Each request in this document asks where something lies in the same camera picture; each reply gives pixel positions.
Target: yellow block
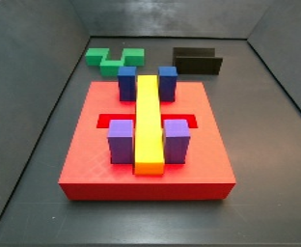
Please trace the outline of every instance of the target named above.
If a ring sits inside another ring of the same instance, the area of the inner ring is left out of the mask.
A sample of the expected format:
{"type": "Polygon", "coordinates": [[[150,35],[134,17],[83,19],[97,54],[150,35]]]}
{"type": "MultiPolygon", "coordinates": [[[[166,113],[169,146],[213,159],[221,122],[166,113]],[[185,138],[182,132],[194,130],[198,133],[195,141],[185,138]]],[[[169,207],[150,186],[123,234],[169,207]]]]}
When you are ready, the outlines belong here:
{"type": "Polygon", "coordinates": [[[134,174],[161,175],[165,170],[157,75],[137,76],[134,174]]]}

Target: toy block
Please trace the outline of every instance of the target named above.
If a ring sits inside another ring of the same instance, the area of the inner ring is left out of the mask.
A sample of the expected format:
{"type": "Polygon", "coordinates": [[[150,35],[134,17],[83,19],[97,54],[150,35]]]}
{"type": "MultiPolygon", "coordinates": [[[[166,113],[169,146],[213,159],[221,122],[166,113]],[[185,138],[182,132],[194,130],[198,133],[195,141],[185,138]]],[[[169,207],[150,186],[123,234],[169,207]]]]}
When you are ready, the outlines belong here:
{"type": "Polygon", "coordinates": [[[106,138],[111,164],[133,164],[133,121],[111,120],[106,138]]]}
{"type": "Polygon", "coordinates": [[[174,47],[171,65],[178,74],[218,74],[222,58],[214,57],[214,48],[174,47]]]}
{"type": "Polygon", "coordinates": [[[122,57],[125,59],[125,66],[143,66],[145,51],[143,49],[125,48],[122,57]]]}
{"type": "Polygon", "coordinates": [[[175,90],[175,67],[158,67],[159,86],[158,94],[159,101],[174,102],[174,90],[175,90]]]}
{"type": "Polygon", "coordinates": [[[122,60],[105,60],[99,63],[99,73],[102,76],[117,76],[118,68],[123,65],[122,60]]]}
{"type": "Polygon", "coordinates": [[[135,83],[133,173],[161,175],[165,169],[165,158],[157,76],[138,75],[135,83]]]}
{"type": "Polygon", "coordinates": [[[119,67],[118,68],[118,88],[119,88],[119,101],[135,100],[135,67],[119,67]]]}
{"type": "Polygon", "coordinates": [[[190,133],[185,120],[165,120],[163,145],[166,164],[183,164],[190,133]]]}
{"type": "Polygon", "coordinates": [[[109,57],[109,48],[89,48],[85,59],[87,66],[99,66],[102,59],[109,57]]]}

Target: green block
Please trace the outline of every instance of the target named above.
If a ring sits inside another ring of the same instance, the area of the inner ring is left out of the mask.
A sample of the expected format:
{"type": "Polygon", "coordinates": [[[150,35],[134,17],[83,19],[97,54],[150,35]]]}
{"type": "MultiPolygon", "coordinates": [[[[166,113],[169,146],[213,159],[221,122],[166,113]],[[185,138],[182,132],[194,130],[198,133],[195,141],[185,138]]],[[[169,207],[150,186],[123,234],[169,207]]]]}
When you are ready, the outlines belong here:
{"type": "Polygon", "coordinates": [[[99,63],[99,73],[102,76],[117,76],[118,68],[125,65],[123,60],[102,60],[99,63]]]}
{"type": "Polygon", "coordinates": [[[89,48],[85,59],[87,66],[99,66],[102,59],[109,57],[109,48],[89,48]]]}
{"type": "Polygon", "coordinates": [[[145,64],[145,51],[143,49],[125,48],[122,59],[125,66],[143,66],[145,64]]]}

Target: red base block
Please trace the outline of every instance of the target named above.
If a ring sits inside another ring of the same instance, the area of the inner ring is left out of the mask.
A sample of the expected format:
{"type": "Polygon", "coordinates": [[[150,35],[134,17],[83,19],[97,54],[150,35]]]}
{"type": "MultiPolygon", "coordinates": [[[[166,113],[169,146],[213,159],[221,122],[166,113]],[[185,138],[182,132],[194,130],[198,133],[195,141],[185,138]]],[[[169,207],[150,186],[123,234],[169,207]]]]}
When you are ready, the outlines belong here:
{"type": "Polygon", "coordinates": [[[235,178],[218,134],[202,83],[175,85],[175,102],[161,113],[194,115],[183,165],[165,166],[162,176],[135,176],[131,165],[110,164],[106,128],[99,114],[134,114],[134,102],[119,102],[117,82],[93,82],[75,127],[58,184],[68,200],[219,200],[235,178]]]}

